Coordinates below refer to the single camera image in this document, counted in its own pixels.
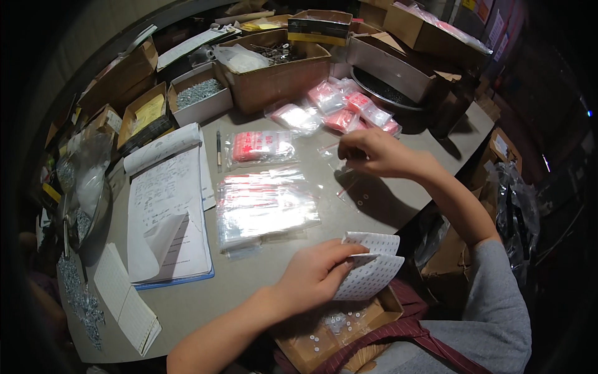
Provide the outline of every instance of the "maroon striped apron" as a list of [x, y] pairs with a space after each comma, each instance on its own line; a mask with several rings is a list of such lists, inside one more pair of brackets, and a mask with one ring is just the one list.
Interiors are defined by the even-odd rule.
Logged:
[[[384, 339], [385, 343], [393, 340], [409, 340], [417, 344], [427, 352], [444, 360], [452, 365], [454, 369], [466, 374], [488, 374], [491, 373], [482, 365], [468, 359], [448, 345], [430, 335], [430, 331], [425, 329], [419, 320], [428, 311], [428, 305], [417, 295], [417, 293], [403, 281], [393, 279], [390, 286], [394, 290], [397, 298], [403, 305], [405, 312], [398, 320], [386, 324], [379, 329], [357, 339], [351, 344], [343, 347], [338, 352], [330, 356], [320, 366], [313, 371], [313, 374], [338, 373], [343, 366], [349, 362], [357, 351], [361, 348], [376, 343]], [[281, 350], [276, 349], [274, 359], [287, 374], [297, 374], [297, 369], [287, 359]]]

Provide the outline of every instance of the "hand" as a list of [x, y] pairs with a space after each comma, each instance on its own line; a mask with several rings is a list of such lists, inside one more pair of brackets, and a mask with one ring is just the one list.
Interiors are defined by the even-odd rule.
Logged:
[[347, 256], [369, 252], [359, 244], [341, 244], [340, 239], [297, 251], [281, 279], [271, 288], [274, 307], [281, 318], [330, 301], [353, 267], [353, 259]]
[[338, 158], [347, 167], [378, 177], [409, 178], [435, 163], [426, 151], [414, 151], [378, 127], [356, 130], [340, 138]]

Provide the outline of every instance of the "pen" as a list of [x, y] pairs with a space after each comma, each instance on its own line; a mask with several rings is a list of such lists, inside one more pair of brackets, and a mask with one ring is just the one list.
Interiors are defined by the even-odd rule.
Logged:
[[218, 154], [218, 172], [222, 172], [222, 150], [220, 148], [220, 130], [216, 131], [216, 152]]

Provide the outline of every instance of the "forearm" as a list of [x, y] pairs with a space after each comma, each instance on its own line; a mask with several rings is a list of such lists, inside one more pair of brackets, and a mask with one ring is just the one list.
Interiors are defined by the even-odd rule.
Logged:
[[271, 288], [259, 289], [232, 311], [183, 339], [167, 358], [170, 374], [218, 373], [263, 331], [286, 316], [275, 305]]
[[476, 197], [431, 155], [424, 157], [412, 179], [422, 185], [455, 231], [473, 248], [486, 239], [500, 241], [490, 215]]

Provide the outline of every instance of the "sticker sheet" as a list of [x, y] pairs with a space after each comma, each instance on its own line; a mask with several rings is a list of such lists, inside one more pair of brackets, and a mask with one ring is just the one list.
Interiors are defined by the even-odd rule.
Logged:
[[353, 269], [341, 283], [333, 300], [368, 300], [377, 294], [395, 277], [405, 262], [396, 256], [401, 238], [364, 232], [347, 232], [344, 244], [361, 244], [370, 253], [350, 256]]

